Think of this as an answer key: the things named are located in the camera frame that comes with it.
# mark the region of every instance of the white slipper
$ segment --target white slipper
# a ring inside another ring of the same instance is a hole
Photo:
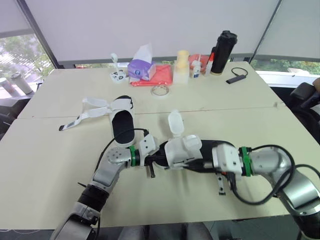
[[[109,114],[110,123],[112,126],[113,137],[115,143],[119,147],[129,147],[135,142],[135,131],[132,130],[134,126],[134,104],[131,97],[123,95],[115,99],[111,103],[113,111]]]
[[[80,114],[75,121],[61,125],[59,131],[63,131],[72,128],[84,119],[96,118],[103,115],[109,115],[110,123],[112,126],[112,136],[116,137],[115,143],[120,147],[129,147],[135,142],[135,131],[130,130],[134,128],[134,105],[131,97],[123,95],[115,99],[112,103],[108,104],[106,100],[86,97],[82,100],[83,109],[82,114]]]

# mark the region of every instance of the tissue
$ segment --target tissue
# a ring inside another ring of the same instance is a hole
[[[151,43],[143,45],[133,56],[128,65],[128,75],[130,82],[139,81],[140,79],[149,81],[156,73],[156,64],[152,62]]]

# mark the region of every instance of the metal arm segment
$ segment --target metal arm segment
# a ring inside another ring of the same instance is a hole
[[[95,238],[96,233],[91,225],[97,223],[100,211],[115,186],[120,171],[131,161],[129,149],[113,148],[112,150],[104,154],[91,182],[86,186],[66,219],[52,233],[50,240],[93,240]]]
[[[265,177],[272,186],[291,166],[288,156],[278,148],[254,151],[249,156],[252,174]],[[277,195],[303,234],[320,239],[320,193],[309,178],[296,169],[292,181]]]

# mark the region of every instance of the red plastic bag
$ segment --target red plastic bag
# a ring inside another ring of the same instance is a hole
[[[130,82],[134,87],[137,86],[156,86],[156,85],[171,85],[172,84],[172,71],[171,65],[156,65],[155,74],[150,81],[139,80]]]

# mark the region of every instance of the roller blind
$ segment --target roller blind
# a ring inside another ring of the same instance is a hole
[[[223,30],[233,54],[252,54],[278,0],[25,0],[57,60],[131,58],[152,43],[154,57],[187,49],[208,54]]]
[[[283,0],[257,54],[320,59],[320,0]]]
[[[0,38],[32,33],[15,0],[0,0]]]

